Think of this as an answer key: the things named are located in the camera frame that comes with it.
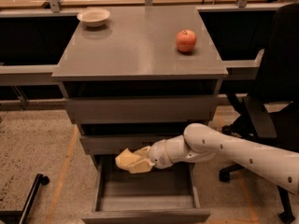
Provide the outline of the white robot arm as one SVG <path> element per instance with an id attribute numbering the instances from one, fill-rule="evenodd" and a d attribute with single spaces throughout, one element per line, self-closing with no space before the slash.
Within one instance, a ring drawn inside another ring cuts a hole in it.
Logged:
<path id="1" fill-rule="evenodd" d="M 128 165 L 130 173 L 164 169 L 176 162 L 208 161 L 215 154 L 241 165 L 268 181 L 299 193 L 299 154 L 219 133 L 194 123 L 184 133 L 140 150 L 140 157 Z"/>

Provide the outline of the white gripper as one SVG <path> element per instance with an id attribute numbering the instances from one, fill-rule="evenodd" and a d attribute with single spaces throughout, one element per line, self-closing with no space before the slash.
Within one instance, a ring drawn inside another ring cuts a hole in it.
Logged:
<path id="1" fill-rule="evenodd" d="M 158 169 L 165 169 L 171 167 L 173 162 L 166 152 L 166 141 L 158 141 L 154 143 L 151 147 L 142 147 L 135 151 L 136 155 L 141 157 L 149 156 L 149 159 L 141 159 L 132 164 L 128 165 L 128 170 L 131 174 L 141 174 L 150 172 L 152 167 L 155 165 Z"/>

